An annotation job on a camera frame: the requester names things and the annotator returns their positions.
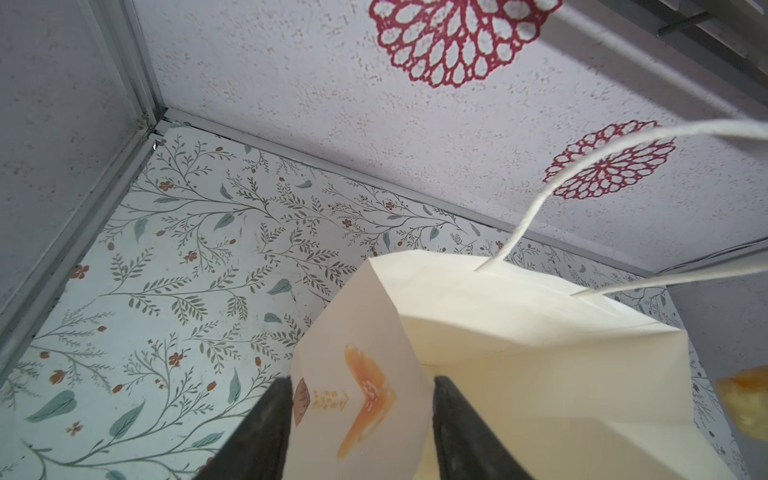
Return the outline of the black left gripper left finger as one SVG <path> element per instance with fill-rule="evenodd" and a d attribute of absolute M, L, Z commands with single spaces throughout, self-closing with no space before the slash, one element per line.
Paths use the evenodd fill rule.
<path fill-rule="evenodd" d="M 292 405 L 291 379 L 277 378 L 195 479 L 281 479 L 290 437 Z"/>

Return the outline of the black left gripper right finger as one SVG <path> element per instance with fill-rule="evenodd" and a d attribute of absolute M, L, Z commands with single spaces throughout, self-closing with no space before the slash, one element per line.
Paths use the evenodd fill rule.
<path fill-rule="evenodd" d="M 442 480 L 531 480 L 453 381 L 434 378 L 433 436 Z"/>

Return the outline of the printed white paper bag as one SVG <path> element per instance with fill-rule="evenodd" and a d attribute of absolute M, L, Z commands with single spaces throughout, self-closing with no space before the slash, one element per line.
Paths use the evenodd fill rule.
<path fill-rule="evenodd" d="M 763 140 L 710 120 L 620 137 L 557 174 L 491 258 L 365 261 L 297 344 L 287 479 L 436 479 L 434 378 L 450 378 L 532 479 L 728 479 L 693 421 L 686 333 L 507 261 L 548 196 L 655 140 Z"/>

